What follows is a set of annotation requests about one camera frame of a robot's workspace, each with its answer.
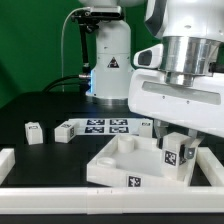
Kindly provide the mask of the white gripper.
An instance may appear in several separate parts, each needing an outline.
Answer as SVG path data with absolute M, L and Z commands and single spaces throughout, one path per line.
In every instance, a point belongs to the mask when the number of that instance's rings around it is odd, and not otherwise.
M 134 55 L 128 106 L 137 114 L 154 118 L 157 147 L 163 146 L 169 123 L 191 128 L 184 142 L 184 158 L 194 158 L 204 133 L 224 137 L 224 74 L 194 79 L 192 87 L 168 85 L 158 70 L 162 61 L 161 44 Z

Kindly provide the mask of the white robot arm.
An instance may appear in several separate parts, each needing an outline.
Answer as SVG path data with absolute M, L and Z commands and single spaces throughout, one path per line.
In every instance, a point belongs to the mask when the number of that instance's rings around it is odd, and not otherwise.
M 99 24 L 97 62 L 86 96 L 97 102 L 125 101 L 154 120 L 161 139 L 175 124 L 224 137 L 224 0 L 79 0 Z M 129 26 L 109 21 L 123 7 L 146 3 L 144 23 L 161 42 L 127 58 Z

